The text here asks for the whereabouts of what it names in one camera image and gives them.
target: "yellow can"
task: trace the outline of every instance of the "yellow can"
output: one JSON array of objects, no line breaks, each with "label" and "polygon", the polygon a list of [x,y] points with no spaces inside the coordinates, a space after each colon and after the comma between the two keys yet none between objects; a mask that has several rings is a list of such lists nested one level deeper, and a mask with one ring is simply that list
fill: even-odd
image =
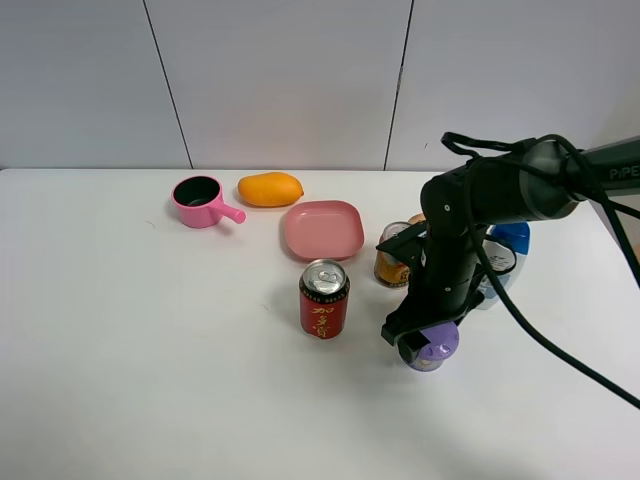
[{"label": "yellow can", "polygon": [[[411,224],[409,222],[390,223],[382,231],[380,243],[389,240],[410,226]],[[376,279],[385,287],[402,288],[409,284],[409,267],[388,253],[378,252],[373,273]]]}]

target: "pink bowl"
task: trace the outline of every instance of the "pink bowl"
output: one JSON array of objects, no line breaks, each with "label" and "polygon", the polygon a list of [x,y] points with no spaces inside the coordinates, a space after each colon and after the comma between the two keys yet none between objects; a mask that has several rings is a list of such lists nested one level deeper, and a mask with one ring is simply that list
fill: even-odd
[{"label": "pink bowl", "polygon": [[291,251],[305,260],[342,260],[364,244],[358,210],[340,200],[294,206],[285,216],[284,235]]}]

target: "purple object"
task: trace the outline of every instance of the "purple object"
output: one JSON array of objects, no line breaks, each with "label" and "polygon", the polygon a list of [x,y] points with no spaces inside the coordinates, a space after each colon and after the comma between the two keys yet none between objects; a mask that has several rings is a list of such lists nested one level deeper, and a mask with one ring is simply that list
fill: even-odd
[{"label": "purple object", "polygon": [[460,334],[458,327],[453,322],[425,328],[420,330],[420,333],[429,340],[429,344],[420,349],[413,362],[407,363],[414,370],[421,372],[436,370],[458,349]]}]

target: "white tabletop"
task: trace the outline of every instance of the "white tabletop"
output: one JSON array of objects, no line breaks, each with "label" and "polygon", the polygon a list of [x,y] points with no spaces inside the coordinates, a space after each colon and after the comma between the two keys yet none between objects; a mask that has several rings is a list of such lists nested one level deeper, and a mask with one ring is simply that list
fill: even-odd
[{"label": "white tabletop", "polygon": [[[213,172],[233,190],[247,172]],[[433,373],[380,337],[404,291],[372,269],[431,174],[296,172],[362,216],[347,323],[299,325],[287,211],[192,230],[189,171],[0,174],[0,478],[637,479],[640,413],[544,351],[502,305]],[[589,205],[531,225],[511,290],[531,322],[640,395],[640,294]]]}]

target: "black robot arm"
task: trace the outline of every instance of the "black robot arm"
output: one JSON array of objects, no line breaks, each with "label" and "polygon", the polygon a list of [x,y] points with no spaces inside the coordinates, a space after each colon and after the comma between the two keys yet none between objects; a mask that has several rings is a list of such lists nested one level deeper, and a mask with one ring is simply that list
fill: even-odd
[{"label": "black robot arm", "polygon": [[[472,159],[424,185],[420,203],[426,222],[377,247],[410,268],[407,296],[382,327],[382,336],[397,344],[406,360],[427,343],[420,330],[450,321],[459,324],[483,299],[464,209],[465,178],[471,169],[474,228],[482,235],[490,225],[563,218],[580,201],[593,198],[593,187],[574,158],[559,142],[544,138],[505,144],[452,133],[443,137],[452,151]],[[484,158],[461,145],[507,153]],[[582,155],[607,194],[640,192],[640,137]]]}]

